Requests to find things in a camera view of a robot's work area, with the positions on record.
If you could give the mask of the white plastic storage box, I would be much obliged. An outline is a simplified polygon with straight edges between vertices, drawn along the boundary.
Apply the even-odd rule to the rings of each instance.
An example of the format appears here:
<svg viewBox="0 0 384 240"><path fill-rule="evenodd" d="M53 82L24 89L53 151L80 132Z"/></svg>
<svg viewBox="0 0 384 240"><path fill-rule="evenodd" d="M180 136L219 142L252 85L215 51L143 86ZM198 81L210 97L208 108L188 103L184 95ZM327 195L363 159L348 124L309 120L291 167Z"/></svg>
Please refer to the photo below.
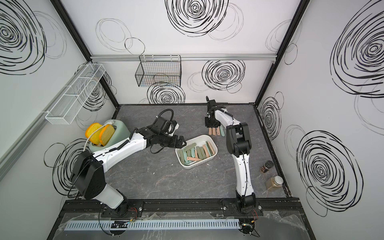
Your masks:
<svg viewBox="0 0 384 240"><path fill-rule="evenodd" d="M218 153L218 148L213 139L208 135L201 135L187 141L182 149L175 150L180 165L191 169L212 160ZM201 161L188 161L187 157L199 158Z"/></svg>

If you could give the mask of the teal folding fruit knife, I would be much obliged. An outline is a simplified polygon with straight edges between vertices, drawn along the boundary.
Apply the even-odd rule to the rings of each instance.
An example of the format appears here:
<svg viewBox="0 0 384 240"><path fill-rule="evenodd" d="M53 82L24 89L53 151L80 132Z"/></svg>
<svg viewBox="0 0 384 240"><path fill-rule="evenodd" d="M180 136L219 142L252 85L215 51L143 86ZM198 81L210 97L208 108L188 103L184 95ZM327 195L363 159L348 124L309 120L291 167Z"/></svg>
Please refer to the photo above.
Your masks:
<svg viewBox="0 0 384 240"><path fill-rule="evenodd" d="M223 126L220 126L220 132L221 132L221 136L224 137L226 131L224 130Z"/></svg>

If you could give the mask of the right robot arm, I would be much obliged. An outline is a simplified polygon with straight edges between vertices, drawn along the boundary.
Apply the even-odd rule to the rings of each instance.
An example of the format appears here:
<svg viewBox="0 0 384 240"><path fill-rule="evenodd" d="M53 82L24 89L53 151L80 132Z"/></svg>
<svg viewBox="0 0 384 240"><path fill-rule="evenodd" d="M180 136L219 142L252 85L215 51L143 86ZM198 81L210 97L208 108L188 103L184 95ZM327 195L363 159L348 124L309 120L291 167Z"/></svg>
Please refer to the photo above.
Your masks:
<svg viewBox="0 0 384 240"><path fill-rule="evenodd" d="M207 101L207 116L205 126L214 129L222 127L226 133L226 146L233 157L237 178L236 201L240 212L257 206L256 195L251 181L250 152L252 149L249 126L240 122L215 100Z"/></svg>

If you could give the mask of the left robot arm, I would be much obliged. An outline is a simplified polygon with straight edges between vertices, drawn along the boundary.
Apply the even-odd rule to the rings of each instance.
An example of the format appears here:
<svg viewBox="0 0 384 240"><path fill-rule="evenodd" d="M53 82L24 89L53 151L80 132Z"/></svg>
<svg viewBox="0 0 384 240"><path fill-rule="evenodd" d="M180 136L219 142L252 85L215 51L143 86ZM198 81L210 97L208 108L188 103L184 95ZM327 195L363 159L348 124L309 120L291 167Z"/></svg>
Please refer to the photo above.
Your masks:
<svg viewBox="0 0 384 240"><path fill-rule="evenodd" d="M123 217L129 211L127 198L106 183L105 173L127 157L160 145L161 149L181 149L187 145L183 136L175 135L175 120L157 117L152 125L135 129L131 135L101 151L88 150L79 154L71 175L73 187L86 200L97 200Z"/></svg>

